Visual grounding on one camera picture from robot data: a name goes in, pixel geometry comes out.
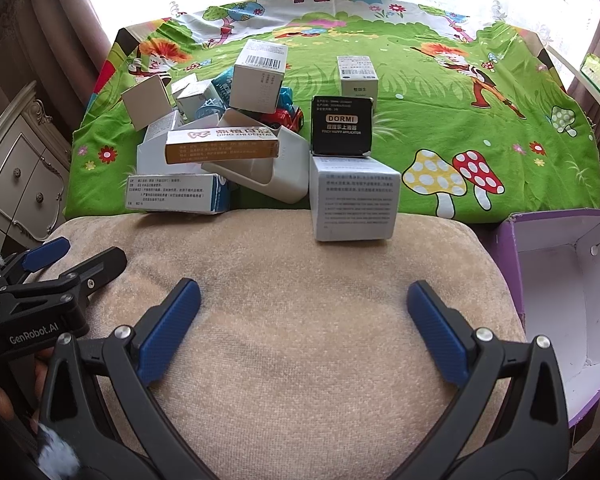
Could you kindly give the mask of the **person left hand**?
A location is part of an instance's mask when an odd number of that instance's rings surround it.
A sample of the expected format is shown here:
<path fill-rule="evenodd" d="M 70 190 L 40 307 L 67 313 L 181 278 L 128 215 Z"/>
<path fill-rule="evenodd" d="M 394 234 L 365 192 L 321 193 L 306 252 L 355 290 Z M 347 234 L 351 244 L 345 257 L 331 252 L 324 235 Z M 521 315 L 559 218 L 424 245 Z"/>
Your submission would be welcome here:
<path fill-rule="evenodd" d="M 48 364 L 50 364 L 50 358 L 52 357 L 53 353 L 53 348 L 46 348 L 23 358 L 26 364 L 31 364 L 33 366 L 30 373 L 26 374 L 26 377 L 30 379 L 31 383 L 30 391 L 36 399 L 35 410 L 31 413 L 31 416 L 27 418 L 27 422 L 32 434 L 38 434 L 40 402 L 48 372 Z M 0 359 L 0 417 L 5 422 L 11 422 L 15 418 L 22 420 L 21 416 L 23 415 L 23 409 L 15 407 L 15 404 L 9 397 L 8 392 L 3 388 L 3 385 L 5 385 L 7 382 L 5 375 L 6 368 L 7 362 Z"/>

